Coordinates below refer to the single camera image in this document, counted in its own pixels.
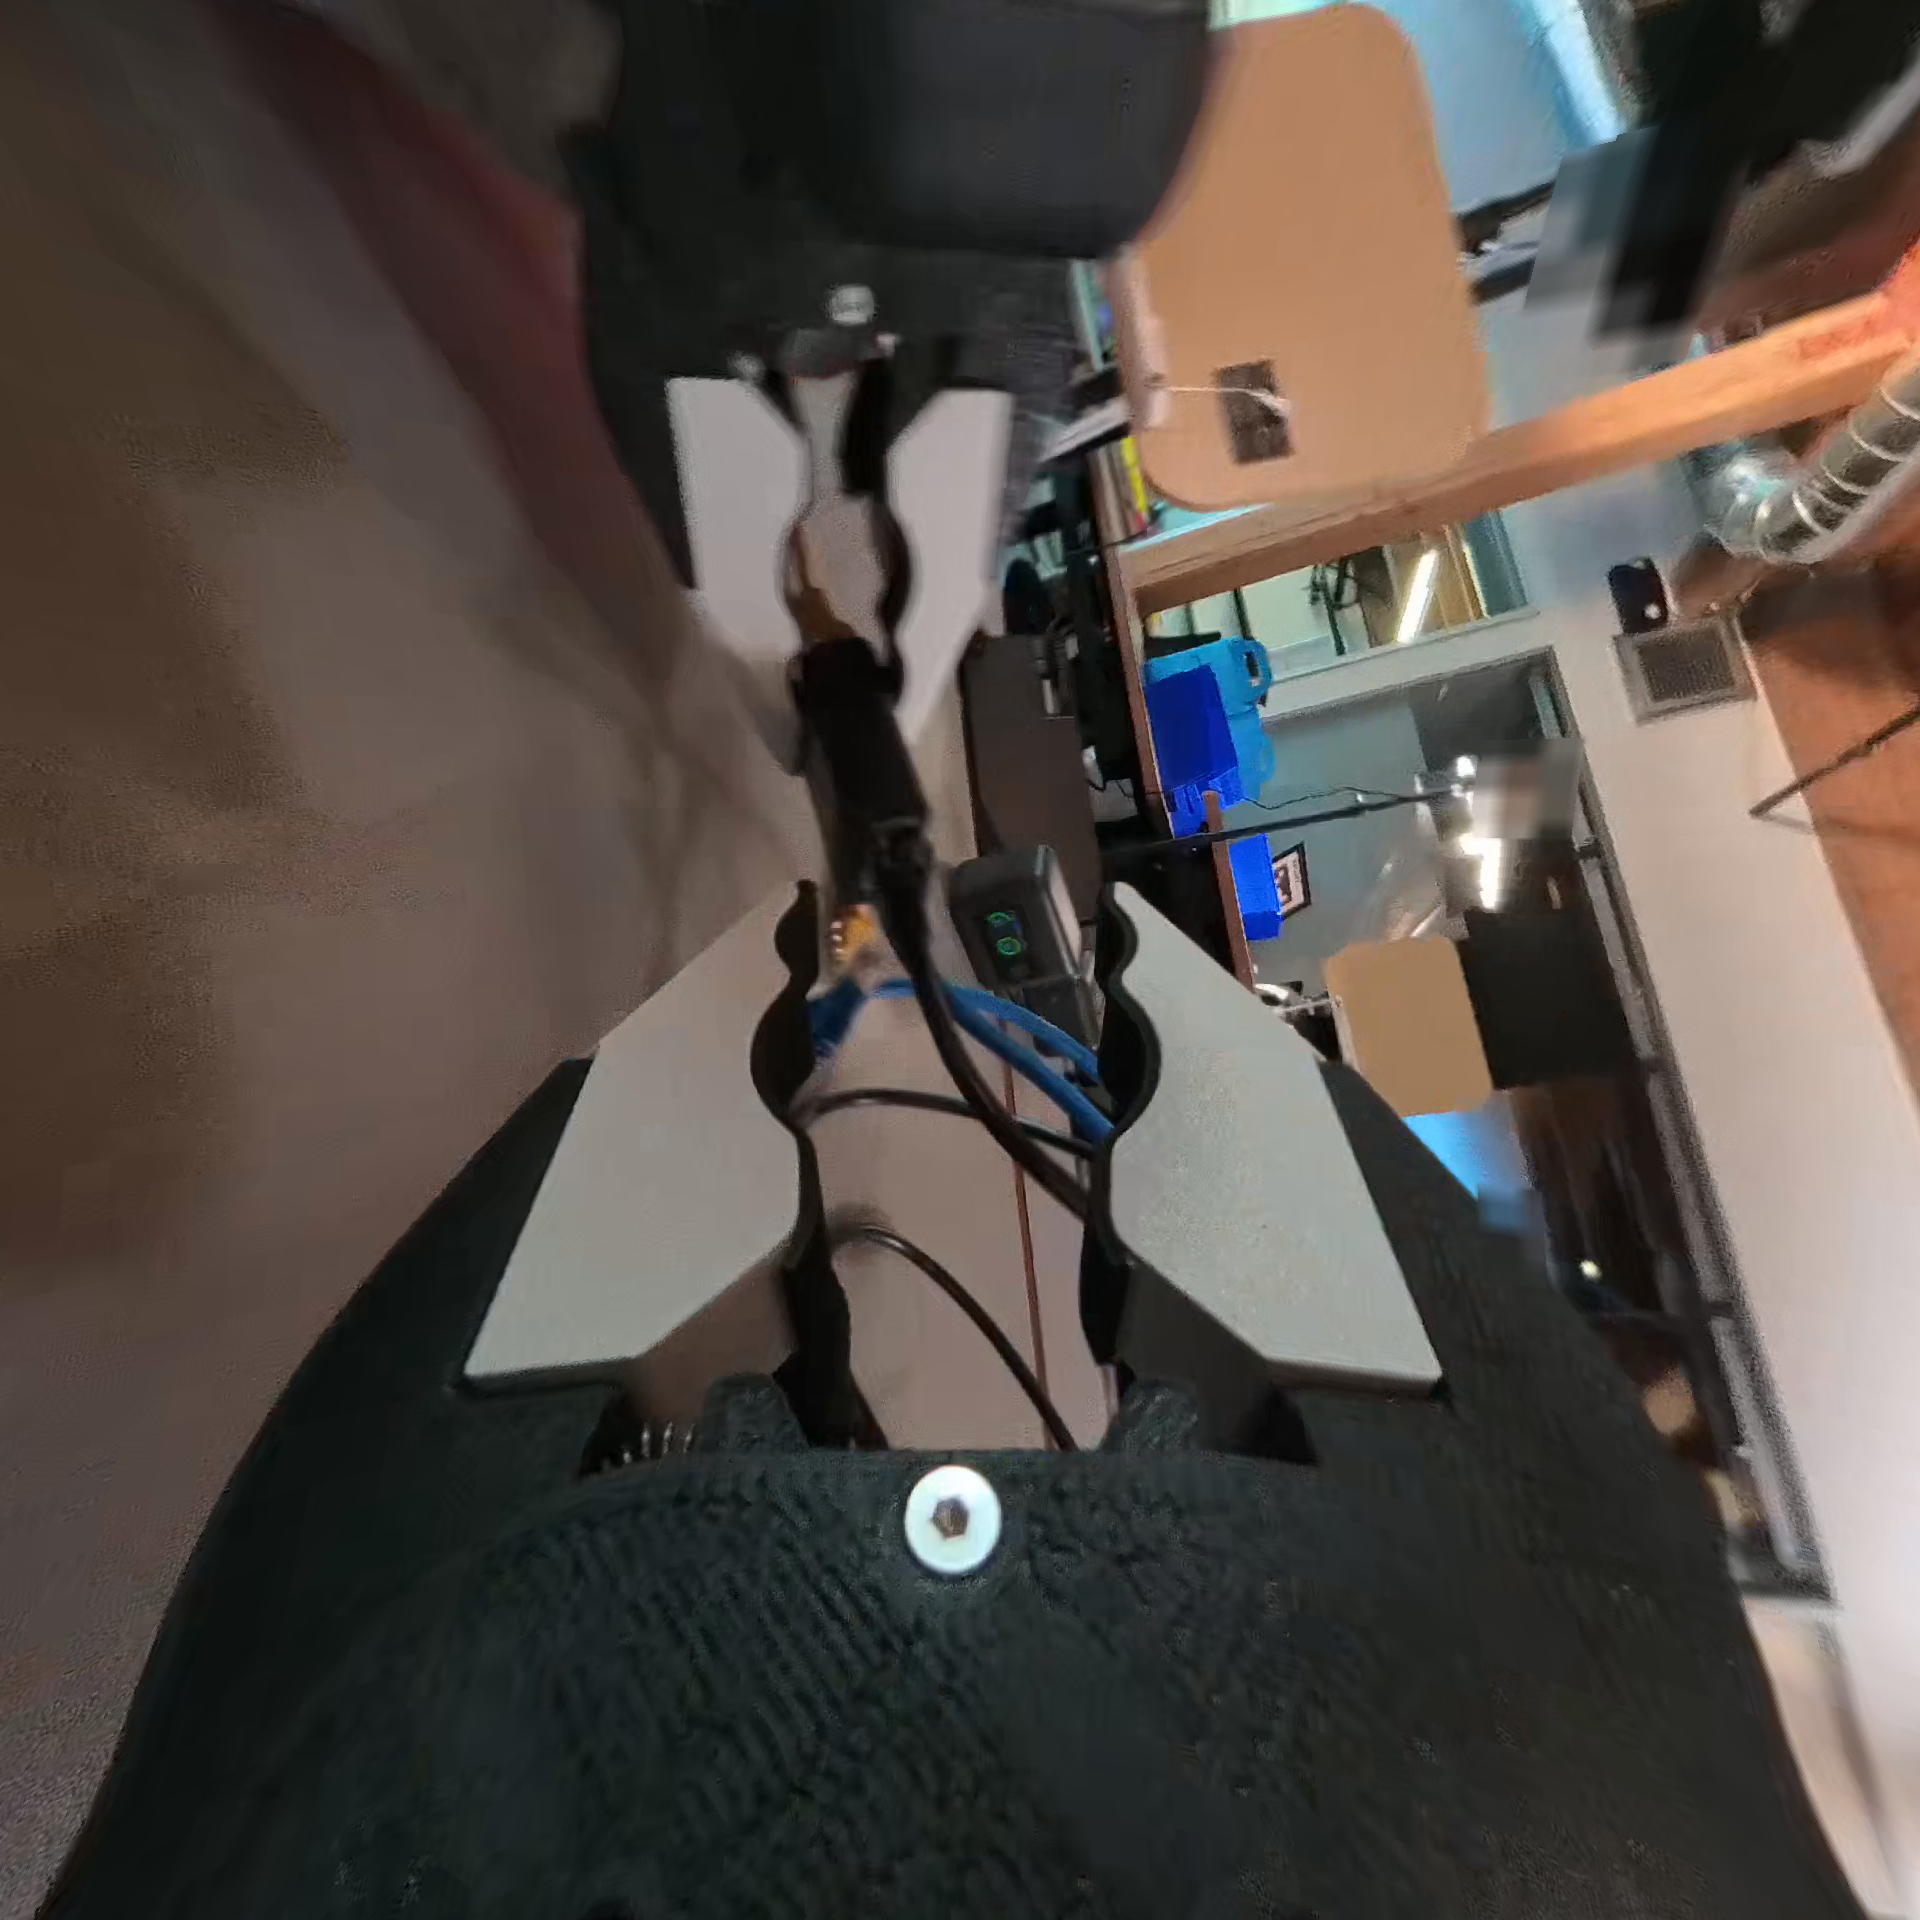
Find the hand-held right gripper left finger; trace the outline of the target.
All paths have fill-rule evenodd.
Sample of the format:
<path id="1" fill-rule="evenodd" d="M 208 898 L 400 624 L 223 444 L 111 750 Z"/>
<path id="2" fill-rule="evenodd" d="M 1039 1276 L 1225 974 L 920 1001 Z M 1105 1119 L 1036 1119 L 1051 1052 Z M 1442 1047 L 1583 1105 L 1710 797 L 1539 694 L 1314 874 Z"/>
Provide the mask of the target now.
<path id="1" fill-rule="evenodd" d="M 799 1119 L 820 969 L 820 893 L 801 879 L 600 1042 L 468 1348 L 472 1384 L 610 1384 L 634 1448 L 691 1448 L 715 1383 L 769 1376 L 811 1444 L 880 1442 Z"/>

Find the wooden post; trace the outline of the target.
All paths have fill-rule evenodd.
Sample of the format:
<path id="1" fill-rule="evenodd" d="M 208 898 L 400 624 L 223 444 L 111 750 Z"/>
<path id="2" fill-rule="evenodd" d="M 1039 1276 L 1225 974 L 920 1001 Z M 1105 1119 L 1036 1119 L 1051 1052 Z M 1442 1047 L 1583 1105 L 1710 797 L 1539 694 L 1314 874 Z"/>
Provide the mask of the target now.
<path id="1" fill-rule="evenodd" d="M 1142 617 L 1864 400 L 1915 349 L 1915 277 L 1506 424 L 1441 476 L 1329 508 L 1257 508 L 1111 557 Z"/>

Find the black ethernet adapter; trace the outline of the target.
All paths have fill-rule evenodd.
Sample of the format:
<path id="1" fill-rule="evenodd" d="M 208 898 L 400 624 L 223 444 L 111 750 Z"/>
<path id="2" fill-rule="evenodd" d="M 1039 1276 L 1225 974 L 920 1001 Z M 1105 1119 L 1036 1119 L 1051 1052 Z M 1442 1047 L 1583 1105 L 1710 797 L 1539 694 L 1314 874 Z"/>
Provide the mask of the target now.
<path id="1" fill-rule="evenodd" d="M 801 632 L 788 665 L 801 768 L 833 910 L 880 906 L 931 866 L 929 799 L 899 726 L 905 672 L 892 641 L 855 630 L 824 586 L 802 582 L 786 604 Z"/>

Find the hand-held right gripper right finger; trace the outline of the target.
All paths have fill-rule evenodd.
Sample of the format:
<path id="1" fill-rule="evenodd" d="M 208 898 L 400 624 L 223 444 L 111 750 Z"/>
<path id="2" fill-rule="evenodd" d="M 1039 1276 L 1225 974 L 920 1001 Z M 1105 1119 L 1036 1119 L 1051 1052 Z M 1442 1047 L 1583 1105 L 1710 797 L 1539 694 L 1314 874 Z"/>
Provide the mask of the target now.
<path id="1" fill-rule="evenodd" d="M 1432 1400 L 1446 1367 L 1324 1055 L 1130 882 L 1096 980 L 1089 1341 L 1188 1391 L 1202 1432 L 1276 1432 L 1312 1389 Z"/>

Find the silver ventilation duct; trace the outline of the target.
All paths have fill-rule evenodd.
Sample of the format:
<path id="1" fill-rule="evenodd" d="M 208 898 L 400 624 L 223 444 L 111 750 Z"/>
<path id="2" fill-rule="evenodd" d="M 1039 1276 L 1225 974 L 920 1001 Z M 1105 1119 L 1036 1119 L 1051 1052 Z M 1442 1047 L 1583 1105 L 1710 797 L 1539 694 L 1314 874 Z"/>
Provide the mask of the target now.
<path id="1" fill-rule="evenodd" d="M 1915 492 L 1919 351 L 1888 368 L 1806 455 L 1743 438 L 1700 447 L 1686 465 L 1708 534 L 1736 559 L 1835 559 Z"/>

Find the black device with green light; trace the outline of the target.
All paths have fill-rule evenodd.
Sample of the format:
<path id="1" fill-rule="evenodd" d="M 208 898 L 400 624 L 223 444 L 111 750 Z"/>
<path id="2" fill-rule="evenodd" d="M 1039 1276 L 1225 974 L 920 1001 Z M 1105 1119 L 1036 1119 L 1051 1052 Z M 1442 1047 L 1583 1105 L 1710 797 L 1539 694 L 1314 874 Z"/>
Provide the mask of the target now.
<path id="1" fill-rule="evenodd" d="M 1054 848 L 1003 848 L 952 866 L 947 904 L 983 990 L 1098 1042 L 1092 950 Z"/>

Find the small blue plastic bin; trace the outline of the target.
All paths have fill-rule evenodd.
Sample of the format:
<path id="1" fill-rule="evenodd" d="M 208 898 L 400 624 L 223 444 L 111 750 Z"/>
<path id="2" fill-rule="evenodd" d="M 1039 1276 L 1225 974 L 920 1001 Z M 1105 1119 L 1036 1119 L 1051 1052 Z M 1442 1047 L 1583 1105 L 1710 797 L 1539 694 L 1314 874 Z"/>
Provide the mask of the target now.
<path id="1" fill-rule="evenodd" d="M 1276 942 L 1284 926 L 1294 918 L 1282 921 L 1276 882 L 1274 882 L 1274 855 L 1282 853 L 1284 848 L 1276 845 L 1274 838 L 1262 834 L 1244 834 L 1225 844 L 1225 855 L 1231 858 L 1231 878 L 1239 911 L 1239 927 L 1248 943 L 1271 943 Z"/>

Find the large blue plastic bin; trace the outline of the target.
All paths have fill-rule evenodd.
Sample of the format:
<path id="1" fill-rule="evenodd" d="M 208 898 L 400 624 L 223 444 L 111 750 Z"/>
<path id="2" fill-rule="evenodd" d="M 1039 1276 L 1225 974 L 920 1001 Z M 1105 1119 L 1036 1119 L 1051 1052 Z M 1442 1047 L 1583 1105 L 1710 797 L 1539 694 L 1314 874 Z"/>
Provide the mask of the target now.
<path id="1" fill-rule="evenodd" d="M 1143 663 L 1143 702 L 1174 834 L 1208 828 L 1208 792 L 1225 809 L 1260 802 L 1276 773 L 1262 713 L 1271 686 L 1267 649 L 1239 634 Z"/>

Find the wall vent grille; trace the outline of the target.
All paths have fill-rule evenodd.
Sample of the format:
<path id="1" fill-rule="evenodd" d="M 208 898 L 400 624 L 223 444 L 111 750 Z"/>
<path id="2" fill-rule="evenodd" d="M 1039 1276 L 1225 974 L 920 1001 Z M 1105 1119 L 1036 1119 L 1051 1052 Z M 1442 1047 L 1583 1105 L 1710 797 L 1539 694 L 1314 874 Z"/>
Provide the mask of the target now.
<path id="1" fill-rule="evenodd" d="M 1740 621 L 1708 615 L 1614 639 L 1623 694 L 1638 725 L 1758 696 Z"/>

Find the tan wooden board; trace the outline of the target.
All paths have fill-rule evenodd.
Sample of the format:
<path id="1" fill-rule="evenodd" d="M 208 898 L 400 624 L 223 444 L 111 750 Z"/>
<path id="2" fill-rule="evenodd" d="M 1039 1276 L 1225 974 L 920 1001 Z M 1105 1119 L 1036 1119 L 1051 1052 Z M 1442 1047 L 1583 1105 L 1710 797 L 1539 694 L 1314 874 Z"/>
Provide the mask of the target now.
<path id="1" fill-rule="evenodd" d="M 1209 40 L 1180 173 L 1107 270 L 1143 479 L 1234 512 L 1438 476 L 1491 405 L 1407 33 L 1330 4 Z"/>

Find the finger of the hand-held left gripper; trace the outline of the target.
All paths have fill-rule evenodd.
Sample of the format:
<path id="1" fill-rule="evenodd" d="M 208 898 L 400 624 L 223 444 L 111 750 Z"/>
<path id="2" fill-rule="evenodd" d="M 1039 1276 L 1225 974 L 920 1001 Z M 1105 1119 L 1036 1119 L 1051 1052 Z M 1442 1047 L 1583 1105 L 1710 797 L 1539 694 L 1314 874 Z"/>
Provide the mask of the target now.
<path id="1" fill-rule="evenodd" d="M 1012 422 L 1006 390 L 939 390 L 887 449 L 878 615 L 900 725 L 931 720 L 996 591 Z"/>
<path id="2" fill-rule="evenodd" d="M 784 601 L 784 552 L 808 494 L 801 436 L 754 386 L 666 384 L 691 601 L 762 744 L 796 774 L 802 720 L 791 687 L 801 630 Z"/>

